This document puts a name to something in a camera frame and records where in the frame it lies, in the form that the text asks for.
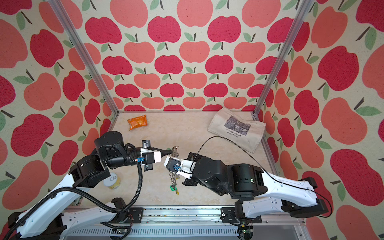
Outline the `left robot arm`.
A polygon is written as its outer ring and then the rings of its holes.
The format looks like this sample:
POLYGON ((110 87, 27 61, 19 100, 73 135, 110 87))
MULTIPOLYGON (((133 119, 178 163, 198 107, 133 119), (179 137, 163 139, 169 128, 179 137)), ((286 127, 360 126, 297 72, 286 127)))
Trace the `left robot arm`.
POLYGON ((143 171, 172 154, 171 150, 151 147, 143 141, 142 148, 125 144, 120 132, 110 131, 97 138, 95 149, 71 168, 63 180, 42 200, 25 212, 9 216, 6 240, 60 240, 78 229, 106 222, 124 221, 142 190, 143 171), (128 203, 114 199, 104 204, 88 191, 110 177, 111 169, 136 166, 138 186, 128 203))

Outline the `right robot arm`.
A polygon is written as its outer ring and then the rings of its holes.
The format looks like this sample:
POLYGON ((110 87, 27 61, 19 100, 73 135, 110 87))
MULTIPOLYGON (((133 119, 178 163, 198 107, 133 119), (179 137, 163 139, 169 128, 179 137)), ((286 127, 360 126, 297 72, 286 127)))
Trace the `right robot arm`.
POLYGON ((309 177, 290 180, 249 164, 225 165, 221 160, 190 153, 182 159, 180 174, 194 185, 201 185, 219 196, 237 200, 242 216, 254 219, 277 212, 293 218, 311 218, 331 210, 316 194, 317 183, 309 177))

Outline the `metal ring plate with keyrings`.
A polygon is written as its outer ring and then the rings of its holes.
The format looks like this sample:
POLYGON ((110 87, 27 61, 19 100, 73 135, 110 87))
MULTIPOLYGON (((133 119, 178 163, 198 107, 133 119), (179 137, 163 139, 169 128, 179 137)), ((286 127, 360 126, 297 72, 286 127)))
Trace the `metal ring plate with keyrings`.
MULTIPOLYGON (((178 146, 174 146, 172 148, 173 153, 171 154, 171 158, 178 158, 179 153, 178 153, 178 146)), ((179 195, 179 190, 178 190, 178 184, 177 184, 177 179, 179 179, 179 175, 176 174, 176 172, 172 172, 169 170, 169 178, 171 181, 170 189, 171 191, 175 192, 177 195, 179 195)))

